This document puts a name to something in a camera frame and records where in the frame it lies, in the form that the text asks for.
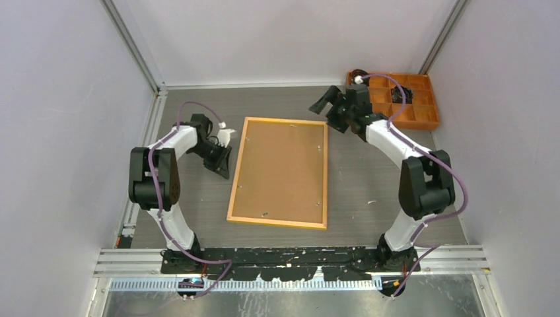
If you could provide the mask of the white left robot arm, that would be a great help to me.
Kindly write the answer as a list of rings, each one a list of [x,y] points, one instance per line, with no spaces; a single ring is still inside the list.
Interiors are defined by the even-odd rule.
[[[218,128],[213,135],[213,122],[203,114],[194,114],[190,121],[173,125],[162,139],[130,152],[129,199],[155,220],[168,252],[177,256],[178,266],[186,273],[197,272],[206,261],[179,206],[178,160],[183,155],[195,154],[202,159],[204,168],[228,179],[230,142],[236,130],[224,122]]]

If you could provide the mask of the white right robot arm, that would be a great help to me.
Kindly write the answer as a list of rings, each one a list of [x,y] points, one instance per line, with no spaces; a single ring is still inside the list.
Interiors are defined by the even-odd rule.
[[[456,200],[450,155],[419,145],[400,133],[387,116],[373,112],[364,84],[345,90],[332,85],[309,110],[320,114],[328,104],[332,106],[326,114],[330,127],[341,133],[350,129],[399,167],[401,209],[393,225],[379,238],[373,260],[385,271],[410,265],[417,255],[413,244],[419,227]]]

